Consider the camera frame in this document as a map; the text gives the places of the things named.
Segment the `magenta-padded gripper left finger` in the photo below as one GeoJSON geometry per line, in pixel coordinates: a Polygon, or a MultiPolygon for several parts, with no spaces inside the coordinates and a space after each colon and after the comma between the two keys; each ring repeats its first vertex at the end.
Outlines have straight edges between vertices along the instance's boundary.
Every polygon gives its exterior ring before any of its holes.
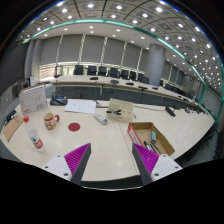
{"type": "Polygon", "coordinates": [[[66,155],[57,155],[42,169],[79,185],[91,155],[91,144],[87,143],[66,155]]]}

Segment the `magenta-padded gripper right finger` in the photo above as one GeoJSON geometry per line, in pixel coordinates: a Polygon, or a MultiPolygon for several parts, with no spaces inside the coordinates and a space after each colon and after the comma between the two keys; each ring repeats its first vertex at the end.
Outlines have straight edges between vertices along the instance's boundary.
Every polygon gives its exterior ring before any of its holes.
{"type": "Polygon", "coordinates": [[[144,185],[182,169],[182,167],[167,154],[158,155],[136,143],[132,145],[132,154],[144,185]]]}

